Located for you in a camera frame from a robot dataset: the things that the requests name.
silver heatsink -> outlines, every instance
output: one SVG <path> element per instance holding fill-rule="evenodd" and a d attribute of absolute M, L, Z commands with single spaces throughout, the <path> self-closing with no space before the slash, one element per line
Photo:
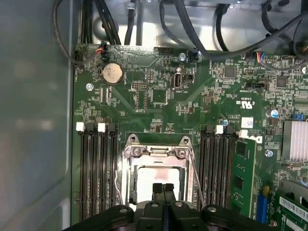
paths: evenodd
<path fill-rule="evenodd" d="M 282 157 L 294 162 L 308 161 L 308 122 L 285 121 Z"/>

sticker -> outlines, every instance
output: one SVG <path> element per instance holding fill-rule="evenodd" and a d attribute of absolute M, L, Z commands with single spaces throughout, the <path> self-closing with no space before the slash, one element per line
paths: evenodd
<path fill-rule="evenodd" d="M 279 204 L 289 209 L 291 212 L 298 215 L 300 218 L 304 219 L 305 221 L 308 221 L 308 213 L 305 210 L 301 209 L 300 207 L 294 205 L 293 203 L 287 201 L 286 199 L 282 197 L 279 198 Z"/>
<path fill-rule="evenodd" d="M 242 128 L 253 128 L 254 118 L 253 117 L 242 117 Z"/>
<path fill-rule="evenodd" d="M 302 228 L 295 225 L 292 221 L 287 218 L 286 225 L 289 226 L 294 231 L 304 231 Z"/>

motherboard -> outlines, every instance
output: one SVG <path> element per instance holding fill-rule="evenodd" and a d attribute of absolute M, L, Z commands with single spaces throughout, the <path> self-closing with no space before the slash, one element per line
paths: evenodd
<path fill-rule="evenodd" d="M 75 55 L 97 49 L 78 45 Z M 276 191 L 281 180 L 308 181 L 306 67 L 269 70 L 253 53 L 213 62 L 183 49 L 105 46 L 75 68 L 73 112 L 73 224 L 117 204 L 136 208 L 162 182 L 199 210 L 204 201 L 288 230 Z M 306 230 L 308 213 L 298 220 Z"/>

black cable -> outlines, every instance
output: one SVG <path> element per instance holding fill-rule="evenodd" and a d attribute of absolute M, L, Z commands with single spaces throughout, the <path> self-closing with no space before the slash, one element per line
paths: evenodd
<path fill-rule="evenodd" d="M 86 25 L 87 25 L 87 30 L 86 30 L 87 43 L 93 43 L 92 22 L 93 22 L 92 0 L 87 0 L 87 22 L 86 22 Z"/>
<path fill-rule="evenodd" d="M 297 41 L 297 36 L 298 36 L 298 32 L 299 32 L 299 29 L 300 29 L 300 26 L 302 24 L 303 20 L 299 21 L 299 23 L 297 24 L 296 26 L 296 29 L 294 31 L 294 35 L 293 35 L 293 47 L 292 47 L 292 50 L 294 51 L 295 55 L 302 59 L 303 61 L 300 62 L 299 64 L 296 64 L 294 66 L 291 66 L 291 67 L 287 67 L 287 68 L 276 68 L 276 67 L 273 67 L 269 64 L 265 64 L 265 63 L 260 63 L 261 66 L 264 66 L 270 70 L 273 70 L 273 71 L 290 71 L 290 70 L 293 70 L 293 69 L 296 69 L 296 68 L 299 68 L 299 67 L 302 67 L 302 66 L 306 66 L 307 65 L 307 62 L 308 62 L 308 57 L 305 56 L 305 55 L 302 55 L 300 54 L 297 49 L 296 49 L 296 41 Z"/>
<path fill-rule="evenodd" d="M 262 23 L 263 23 L 263 26 L 265 27 L 265 29 L 268 32 L 270 32 L 271 34 L 273 34 L 278 29 L 270 22 L 270 19 L 269 19 L 268 11 L 269 11 L 269 7 L 270 7 L 271 2 L 272 2 L 272 0 L 268 0 L 263 5 L 261 19 L 262 19 Z M 293 51 L 293 40 L 288 35 L 286 35 L 285 33 L 279 35 L 278 37 L 281 38 L 282 40 L 284 40 L 286 44 L 288 44 L 290 52 L 292 52 Z"/>
<path fill-rule="evenodd" d="M 115 45 L 115 40 L 114 38 L 112 37 L 112 34 L 111 34 L 111 30 L 110 30 L 110 27 L 109 27 L 109 24 L 103 14 L 103 8 L 101 6 L 101 3 L 99 2 L 99 0 L 94 0 L 95 2 L 95 5 L 96 5 L 96 8 L 97 8 L 97 11 L 98 11 L 98 14 L 100 15 L 100 18 L 101 18 L 101 21 L 102 21 L 102 25 L 104 27 L 104 30 L 106 32 L 106 35 L 107 35 L 107 38 L 109 40 L 109 43 L 111 45 Z"/>
<path fill-rule="evenodd" d="M 66 48 L 65 48 L 65 46 L 63 44 L 63 41 L 61 39 L 60 30 L 59 30 L 59 27 L 58 27 L 58 8 L 59 8 L 59 5 L 61 4 L 62 1 L 63 0 L 57 0 L 55 5 L 54 5 L 54 7 L 53 7 L 53 10 L 52 10 L 52 23 L 53 23 L 54 32 L 55 32 L 55 35 L 56 35 L 57 42 L 58 42 L 58 44 L 60 46 L 60 49 L 61 49 L 62 53 L 66 56 L 66 58 L 69 59 L 70 62 L 72 62 L 72 63 L 74 63 L 76 65 L 85 65 L 88 62 L 90 62 L 92 59 L 94 59 L 96 53 L 93 52 L 84 61 L 78 61 L 78 60 L 72 58 L 69 55 L 69 53 L 67 52 L 67 50 L 66 50 Z"/>
<path fill-rule="evenodd" d="M 105 18 L 106 18 L 106 20 L 107 20 L 107 22 L 110 26 L 110 30 L 111 30 L 111 33 L 113 35 L 113 38 L 115 39 L 116 45 L 121 45 L 120 37 L 117 33 L 115 22 L 114 22 L 114 19 L 111 16 L 109 8 L 108 8 L 105 0 L 100 0 L 100 1 L 101 1 L 102 10 L 103 10 Z"/>
<path fill-rule="evenodd" d="M 81 32 L 80 32 L 80 42 L 86 42 L 86 21 L 87 21 L 87 0 L 82 1 L 82 14 L 81 14 Z"/>
<path fill-rule="evenodd" d="M 302 23 L 303 23 L 303 20 L 300 21 L 300 22 L 297 24 L 296 28 L 295 28 L 294 36 L 293 36 L 293 41 L 294 41 L 294 43 L 293 43 L 293 50 L 294 50 L 295 55 L 296 55 L 298 58 L 300 58 L 300 59 L 305 60 L 306 62 L 308 62 L 308 57 L 305 56 L 305 55 L 302 55 L 301 53 L 299 53 L 299 52 L 297 51 L 297 48 L 296 48 L 297 36 L 298 36 L 298 32 L 299 32 L 299 29 L 300 29 L 300 26 L 302 25 Z"/>
<path fill-rule="evenodd" d="M 216 37 L 217 37 L 217 41 L 221 47 L 221 49 L 223 51 L 229 51 L 229 49 L 227 48 L 222 34 L 221 34 L 221 21 L 222 21 L 222 17 L 223 15 L 225 15 L 227 13 L 227 10 L 229 8 L 230 4 L 218 4 L 216 10 L 215 10 L 215 15 L 216 15 Z"/>
<path fill-rule="evenodd" d="M 135 24 L 135 10 L 129 9 L 128 10 L 127 31 L 126 31 L 126 34 L 125 34 L 124 45 L 130 44 L 134 24 Z"/>
<path fill-rule="evenodd" d="M 186 48 L 192 52 L 196 52 L 196 49 L 188 46 L 187 44 L 185 44 L 184 42 L 182 42 L 181 40 L 179 40 L 167 27 L 166 23 L 165 23 L 165 8 L 164 8 L 164 4 L 163 4 L 163 0 L 161 0 L 159 2 L 159 16 L 160 16 L 160 23 L 162 25 L 162 28 L 165 32 L 165 34 L 172 39 L 174 42 L 176 42 L 177 44 L 179 44 L 181 47 Z"/>
<path fill-rule="evenodd" d="M 211 59 L 213 61 L 230 59 L 230 58 L 233 58 L 233 57 L 238 56 L 240 54 L 244 54 L 244 53 L 259 49 L 260 47 L 272 42 L 273 40 L 275 40 L 279 35 L 284 33 L 286 30 L 290 29 L 294 24 L 298 23 L 299 21 L 301 21 L 302 19 L 304 19 L 308 16 L 308 13 L 300 14 L 299 16 L 297 16 L 296 18 L 294 18 L 290 22 L 288 22 L 286 25 L 284 25 L 282 28 L 280 28 L 279 30 L 274 32 L 272 35 L 268 36 L 267 38 L 255 43 L 253 45 L 250 45 L 246 48 L 240 49 L 238 51 L 226 52 L 226 53 L 223 53 L 223 54 L 220 54 L 220 55 L 213 55 L 213 54 L 209 53 L 204 48 L 204 46 L 202 45 L 202 42 L 198 38 L 198 35 L 197 35 L 196 31 L 194 30 L 193 25 L 192 25 L 192 23 L 189 19 L 188 14 L 187 14 L 183 0 L 175 0 L 175 6 L 177 8 L 177 12 L 179 14 L 179 17 L 181 19 L 181 22 L 183 24 L 183 27 L 185 29 L 187 36 L 190 38 L 190 40 L 193 42 L 193 44 L 196 46 L 196 48 L 201 52 L 201 54 L 204 57 Z"/>

screw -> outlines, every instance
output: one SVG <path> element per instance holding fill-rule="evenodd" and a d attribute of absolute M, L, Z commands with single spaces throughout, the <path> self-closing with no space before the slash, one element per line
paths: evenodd
<path fill-rule="evenodd" d="M 134 156 L 139 156 L 140 155 L 140 149 L 139 148 L 135 148 L 133 153 L 134 153 Z"/>
<path fill-rule="evenodd" d="M 274 152 L 272 150 L 267 149 L 265 152 L 266 157 L 272 157 L 274 155 Z"/>
<path fill-rule="evenodd" d="M 87 84 L 86 84 L 86 89 L 87 89 L 88 91 L 92 91 L 92 90 L 94 89 L 94 85 L 93 85 L 92 83 L 87 83 Z"/>
<path fill-rule="evenodd" d="M 209 207 L 207 208 L 208 211 L 210 211 L 211 213 L 215 213 L 217 211 L 217 209 L 215 209 L 214 207 Z"/>
<path fill-rule="evenodd" d="M 185 60 L 186 60 L 186 54 L 185 54 L 185 53 L 179 54 L 179 59 L 180 59 L 181 61 L 185 61 Z"/>
<path fill-rule="evenodd" d="M 179 150 L 178 151 L 178 157 L 179 158 L 184 158 L 186 156 L 186 153 L 183 149 Z"/>
<path fill-rule="evenodd" d="M 182 203 L 182 202 L 176 202 L 176 203 L 174 203 L 174 205 L 175 205 L 176 207 L 182 207 L 182 206 L 183 206 L 183 203 Z"/>

